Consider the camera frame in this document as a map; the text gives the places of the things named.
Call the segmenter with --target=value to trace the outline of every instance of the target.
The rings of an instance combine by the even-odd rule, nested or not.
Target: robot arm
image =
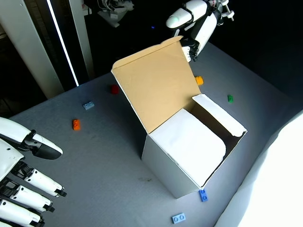
[[[174,12],[166,21],[166,26],[173,29],[174,36],[182,32],[180,41],[188,62],[195,61],[217,25],[223,24],[223,17],[233,21],[234,12],[230,11],[229,0],[191,0]]]
[[[44,222],[39,212],[54,212],[53,201],[10,180],[7,175],[14,174],[55,197],[66,196],[66,192],[62,185],[23,162],[24,156],[17,149],[30,150],[34,156],[46,159],[58,158],[62,150],[35,131],[0,118],[0,227],[41,227]]]
[[[9,119],[0,117],[0,138],[21,151],[31,151],[34,156],[57,159],[62,149],[43,136]]]

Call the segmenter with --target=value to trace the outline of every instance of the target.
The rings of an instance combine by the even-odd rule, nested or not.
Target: white box
[[[176,198],[202,189],[247,132],[201,94],[179,40],[121,59],[112,69],[148,133],[142,161]]]

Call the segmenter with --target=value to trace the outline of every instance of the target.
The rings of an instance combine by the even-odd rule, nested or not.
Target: white cable
[[[53,18],[53,22],[55,24],[55,27],[56,27],[56,30],[57,30],[57,33],[58,33],[58,36],[59,36],[59,39],[60,39],[60,42],[61,42],[61,45],[63,47],[63,50],[64,50],[64,53],[65,53],[65,56],[66,56],[66,59],[67,59],[67,62],[70,66],[70,69],[71,69],[71,73],[72,73],[72,76],[74,77],[74,80],[76,82],[76,85],[77,87],[79,86],[79,83],[78,83],[78,80],[76,78],[76,74],[74,72],[74,69],[71,65],[71,60],[70,60],[70,57],[68,56],[68,53],[67,53],[67,50],[66,50],[66,47],[65,47],[65,44],[64,44],[64,41],[63,41],[63,38],[62,38],[62,35],[61,35],[61,32],[60,32],[60,29],[59,29],[59,26],[58,26],[58,23],[57,23],[57,19],[55,17],[55,13],[53,12],[53,7],[52,7],[52,4],[51,4],[51,1],[50,0],[47,0],[47,4],[48,4],[48,8],[51,12],[51,15],[52,15],[52,18]]]

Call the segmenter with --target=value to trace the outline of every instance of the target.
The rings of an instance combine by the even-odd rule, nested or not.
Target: white box flap
[[[205,94],[193,97],[200,106],[210,113],[224,128],[236,137],[241,137],[247,130],[218,104],[213,102]]]
[[[201,187],[221,163],[224,142],[196,117],[181,109],[150,137]]]

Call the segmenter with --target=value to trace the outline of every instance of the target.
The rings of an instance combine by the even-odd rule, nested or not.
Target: white robotic hand
[[[34,130],[0,118],[0,227],[41,227],[44,221],[39,212],[53,212],[52,200],[10,180],[7,175],[12,173],[55,197],[66,196],[66,192],[62,185],[24,163],[24,156],[17,149],[46,159],[56,159],[63,152]]]
[[[229,10],[228,1],[190,0],[167,19],[166,26],[174,30],[174,36],[184,36],[180,42],[188,62],[196,60],[216,26],[223,24],[223,17],[233,21],[234,12]]]

